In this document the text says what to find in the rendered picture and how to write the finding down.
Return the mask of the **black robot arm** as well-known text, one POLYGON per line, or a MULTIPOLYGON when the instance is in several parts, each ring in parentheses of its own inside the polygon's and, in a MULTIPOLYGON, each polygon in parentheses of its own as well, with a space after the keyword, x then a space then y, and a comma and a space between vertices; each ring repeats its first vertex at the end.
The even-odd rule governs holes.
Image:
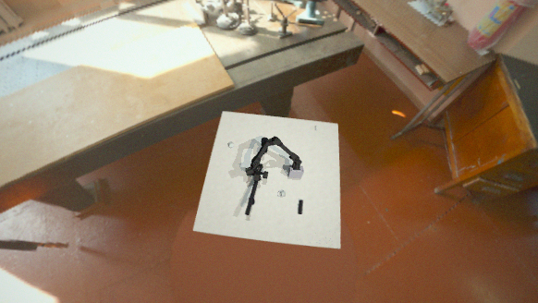
POLYGON ((260 181, 262 177, 260 175, 256 175, 255 173, 260 173, 263 166, 260 164, 261 158, 266 151, 268 146, 277 145, 280 148, 282 148, 287 154, 289 154, 289 158, 293 161, 292 168, 293 170, 300 170, 300 165, 302 161, 300 160, 299 156, 290 151, 278 137, 272 137, 268 140, 266 140, 263 143, 263 146, 258 151, 257 155, 255 155, 251 160, 251 167, 245 168, 247 176, 250 176, 253 174, 253 180, 254 181, 260 181), (260 164, 260 165, 259 165, 260 164))

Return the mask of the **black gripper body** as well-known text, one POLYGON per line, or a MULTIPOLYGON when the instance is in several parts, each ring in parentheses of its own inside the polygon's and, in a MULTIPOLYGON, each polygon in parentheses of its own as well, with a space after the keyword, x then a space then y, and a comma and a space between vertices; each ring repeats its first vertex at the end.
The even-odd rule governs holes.
POLYGON ((264 172, 260 172, 260 173, 255 173, 254 174, 256 175, 263 175, 263 178, 267 178, 268 177, 268 172, 264 171, 264 172))

